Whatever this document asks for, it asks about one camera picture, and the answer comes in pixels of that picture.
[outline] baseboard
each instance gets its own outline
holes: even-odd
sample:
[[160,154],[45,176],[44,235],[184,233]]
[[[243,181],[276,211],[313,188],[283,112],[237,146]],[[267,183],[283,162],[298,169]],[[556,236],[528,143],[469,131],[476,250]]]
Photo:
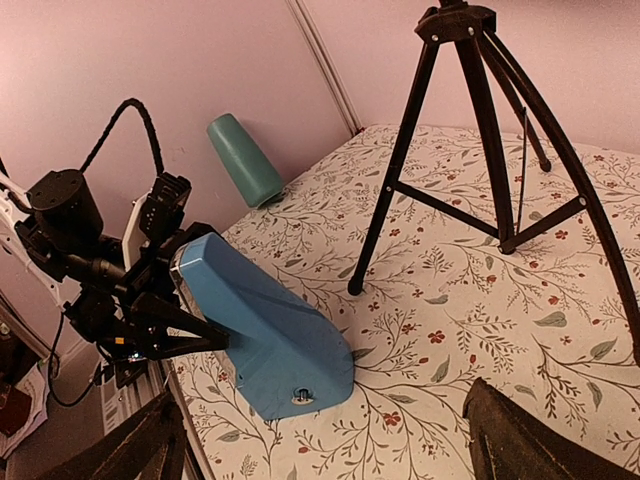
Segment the baseboard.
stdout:
[[84,338],[80,337],[76,342],[62,355],[60,355],[60,367],[67,364],[73,358],[78,356],[85,348],[95,348],[92,343],[88,343]]

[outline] tripod head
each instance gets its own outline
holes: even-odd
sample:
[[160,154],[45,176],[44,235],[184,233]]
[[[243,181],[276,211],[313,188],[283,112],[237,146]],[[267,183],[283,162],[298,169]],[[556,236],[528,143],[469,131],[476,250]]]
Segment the tripod head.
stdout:
[[468,5],[464,0],[440,0],[440,6],[442,8],[450,7],[464,7]]

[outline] tripod leg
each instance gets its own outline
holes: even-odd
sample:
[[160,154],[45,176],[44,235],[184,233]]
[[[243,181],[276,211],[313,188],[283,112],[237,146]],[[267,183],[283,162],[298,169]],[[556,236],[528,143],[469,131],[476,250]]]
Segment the tripod leg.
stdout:
[[558,152],[558,156],[560,160],[562,160],[578,193],[587,201],[587,212],[589,212],[589,217],[591,217],[593,226],[600,239],[602,249],[611,266],[611,273],[618,287],[622,306],[627,316],[629,330],[633,338],[634,359],[636,363],[640,365],[640,310],[638,309],[638,302],[636,301],[635,291],[631,284],[624,258],[620,252],[620,247],[618,246],[604,208],[591,184],[591,180],[589,180],[589,176],[582,162],[580,162],[569,139],[562,131],[560,124],[522,67],[518,65],[513,55],[511,55],[495,33],[485,31],[484,35],[484,38],[479,42],[483,55],[485,55],[485,57],[491,57],[499,63],[504,72],[509,76],[509,79],[520,92],[520,95],[522,95],[522,98],[536,116],[549,137],[549,140]]
[[496,111],[491,99],[489,81],[484,71],[482,58],[473,40],[461,40],[456,42],[456,50],[462,70],[464,71],[473,110],[476,114],[482,146],[487,160],[489,180],[491,181],[491,193],[498,219],[498,239],[504,243],[514,236],[513,210],[511,208],[511,194],[509,192],[509,178],[507,176],[507,164],[502,150],[500,128]]
[[409,100],[407,107],[402,117],[402,123],[400,124],[400,130],[398,131],[398,137],[396,138],[395,146],[393,147],[393,153],[391,154],[391,160],[389,161],[389,167],[382,183],[382,190],[378,197],[378,203],[376,209],[373,212],[371,218],[371,224],[367,232],[367,237],[364,240],[362,246],[362,252],[358,259],[355,271],[351,280],[349,280],[348,291],[351,295],[358,295],[362,292],[362,285],[364,284],[364,276],[367,273],[367,267],[371,261],[371,256],[376,248],[378,242],[378,236],[382,231],[384,220],[389,211],[391,200],[393,199],[393,192],[395,185],[400,174],[402,173],[402,166],[404,160],[409,151],[411,145],[411,139],[413,138],[413,132],[415,131],[416,124],[418,123],[418,117],[420,116],[420,110],[422,109],[422,103],[427,93],[427,87],[429,86],[429,80],[431,79],[431,73],[433,72],[433,66],[436,62],[438,55],[437,45],[427,45],[425,43],[420,55],[420,62],[418,63],[418,70],[413,80],[411,87],[411,93],[409,94]]
[[[520,101],[518,94],[513,88],[513,85],[511,84],[509,77],[507,77],[507,75],[504,73],[504,70],[502,70],[502,68],[500,67],[500,64],[498,64],[495,60],[493,60],[491,56],[485,57],[484,55],[482,55],[482,58],[484,58],[484,61],[489,67],[489,70],[491,70],[491,73],[493,74],[496,81],[498,82],[498,85],[500,85],[500,88],[504,92],[504,96],[507,97],[507,100],[511,104],[511,108],[513,108],[513,111],[515,112],[516,117],[518,118],[518,120],[520,121],[520,124],[522,125],[522,128],[525,128],[524,106],[522,105],[522,102]],[[538,160],[540,162],[540,168],[542,169],[543,172],[550,172],[551,162],[549,161],[546,154],[544,153],[544,149],[540,144],[540,139],[538,138],[538,135],[536,134],[536,131],[533,128],[533,124],[531,122],[527,122],[526,129],[527,129],[527,136],[529,137],[529,140],[531,140],[531,146],[533,147],[533,151],[536,152],[536,155],[538,156]]]

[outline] pink wall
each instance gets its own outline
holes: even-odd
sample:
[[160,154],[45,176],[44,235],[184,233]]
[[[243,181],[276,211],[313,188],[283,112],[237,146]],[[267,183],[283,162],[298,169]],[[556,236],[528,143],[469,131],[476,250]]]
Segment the pink wall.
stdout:
[[[306,0],[365,125],[399,123],[421,49],[413,29],[435,0]],[[573,141],[640,152],[640,2],[470,1],[498,12],[498,34]],[[474,126],[451,45],[440,50],[421,121]],[[494,88],[503,130],[520,129]]]
[[[79,167],[135,96],[151,111],[167,169],[192,182],[188,219],[219,229],[246,206],[206,136],[215,117],[236,114],[287,180],[349,137],[281,0],[4,0],[0,66],[0,156],[18,183]],[[88,173],[108,233],[122,234],[131,199],[153,179],[131,111]],[[35,282],[0,262],[0,288],[50,340],[55,312],[32,295]]]

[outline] mattress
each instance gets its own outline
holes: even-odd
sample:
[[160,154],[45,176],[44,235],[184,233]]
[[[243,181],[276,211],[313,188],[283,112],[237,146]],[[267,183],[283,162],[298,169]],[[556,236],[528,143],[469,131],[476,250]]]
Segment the mattress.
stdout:
[[[397,134],[374,126],[226,238],[343,332],[356,386],[342,405],[264,423],[213,354],[176,361],[220,480],[472,478],[462,404],[481,376],[559,434],[640,473],[640,368],[613,278],[583,212],[501,255],[496,241],[396,194],[358,297],[360,254]],[[517,206],[522,139],[505,134]],[[528,150],[523,225],[576,194],[555,152]],[[640,156],[576,145],[640,277]],[[495,224],[479,134],[419,127],[402,179]]]

